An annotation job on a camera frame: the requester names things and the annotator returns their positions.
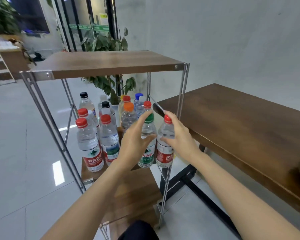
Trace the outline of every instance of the right forearm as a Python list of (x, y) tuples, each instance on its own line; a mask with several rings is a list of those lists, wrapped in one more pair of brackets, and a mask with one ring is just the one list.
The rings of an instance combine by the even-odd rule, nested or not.
[(194, 152), (189, 161), (204, 176), (244, 240), (300, 239), (299, 230), (207, 154)]

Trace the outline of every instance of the paper notice on wall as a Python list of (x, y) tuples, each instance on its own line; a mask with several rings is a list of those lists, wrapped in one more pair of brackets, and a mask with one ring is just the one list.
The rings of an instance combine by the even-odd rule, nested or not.
[(106, 13), (100, 13), (100, 24), (101, 25), (107, 25), (109, 26), (109, 23), (108, 23), (108, 14)]

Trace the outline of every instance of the black bottle cap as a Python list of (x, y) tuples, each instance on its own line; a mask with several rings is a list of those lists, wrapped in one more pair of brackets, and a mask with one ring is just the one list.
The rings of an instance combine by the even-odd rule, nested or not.
[(87, 92), (80, 92), (80, 97), (85, 99), (88, 97), (88, 93)]
[(110, 108), (110, 104), (109, 104), (108, 101), (102, 102), (101, 105), (102, 105), (103, 108)]

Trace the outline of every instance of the hand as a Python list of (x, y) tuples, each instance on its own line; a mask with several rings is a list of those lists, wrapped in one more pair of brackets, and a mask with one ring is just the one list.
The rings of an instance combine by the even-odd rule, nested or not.
[(145, 112), (124, 134), (118, 159), (128, 170), (131, 170), (141, 159), (149, 143), (157, 137), (156, 134), (149, 135), (141, 139), (141, 129), (146, 118), (152, 113), (152, 110)]
[(170, 111), (164, 113), (172, 120), (175, 136), (174, 139), (161, 137), (160, 140), (172, 146), (182, 158), (192, 164), (192, 158), (196, 158), (194, 155), (201, 153), (200, 149), (190, 135), (189, 129), (178, 120), (177, 116)]

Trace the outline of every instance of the blue bottle cap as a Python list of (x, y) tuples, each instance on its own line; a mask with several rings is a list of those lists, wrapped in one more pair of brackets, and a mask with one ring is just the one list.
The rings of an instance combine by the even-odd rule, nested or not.
[(140, 96), (143, 96), (143, 94), (140, 93), (140, 92), (139, 92), (139, 93), (136, 93), (136, 100), (139, 100), (139, 97), (140, 97)]

